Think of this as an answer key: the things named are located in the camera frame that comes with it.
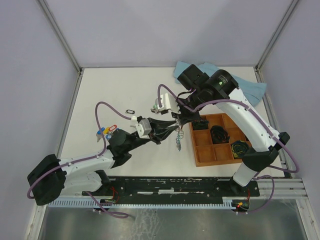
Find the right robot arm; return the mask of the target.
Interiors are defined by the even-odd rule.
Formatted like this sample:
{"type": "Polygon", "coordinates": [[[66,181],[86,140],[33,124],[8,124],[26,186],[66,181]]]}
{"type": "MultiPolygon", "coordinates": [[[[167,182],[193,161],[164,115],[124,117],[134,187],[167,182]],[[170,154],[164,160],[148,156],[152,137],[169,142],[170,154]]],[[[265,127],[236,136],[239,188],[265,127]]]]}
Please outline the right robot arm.
{"type": "Polygon", "coordinates": [[[177,80],[192,93],[179,100],[179,106],[186,114],[198,113],[207,105],[216,105],[240,128],[251,143],[242,157],[242,163],[229,183],[231,193],[242,195],[248,183],[268,166],[284,149],[290,136],[278,132],[261,118],[241,90],[239,83],[226,70],[219,69],[213,75],[201,71],[191,64],[177,77],[177,80]]]}

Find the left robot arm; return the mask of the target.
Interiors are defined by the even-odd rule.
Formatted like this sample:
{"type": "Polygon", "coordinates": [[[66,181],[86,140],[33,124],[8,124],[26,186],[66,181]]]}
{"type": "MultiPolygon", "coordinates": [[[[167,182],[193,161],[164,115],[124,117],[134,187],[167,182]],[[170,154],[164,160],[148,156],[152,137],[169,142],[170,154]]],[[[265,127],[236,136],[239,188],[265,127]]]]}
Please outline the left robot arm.
{"type": "Polygon", "coordinates": [[[57,158],[55,154],[49,154],[27,176],[30,185],[27,197],[43,206],[60,196],[85,191],[106,195],[111,189],[106,170],[124,165],[136,148],[150,142],[161,144],[178,127],[174,120],[139,117],[134,132],[114,130],[101,151],[74,158],[57,158]]]}

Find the large keyring holder blue handle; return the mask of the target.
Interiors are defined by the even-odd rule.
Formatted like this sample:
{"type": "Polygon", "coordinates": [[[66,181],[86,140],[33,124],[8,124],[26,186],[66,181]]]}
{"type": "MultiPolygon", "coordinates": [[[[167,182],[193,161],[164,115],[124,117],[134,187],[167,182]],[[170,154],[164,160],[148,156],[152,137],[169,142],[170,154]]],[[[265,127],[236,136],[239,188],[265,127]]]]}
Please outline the large keyring holder blue handle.
{"type": "Polygon", "coordinates": [[[176,148],[180,152],[182,150],[182,139],[184,138],[184,131],[181,126],[179,126],[176,130],[176,138],[175,138],[175,143],[176,143],[176,148]]]}

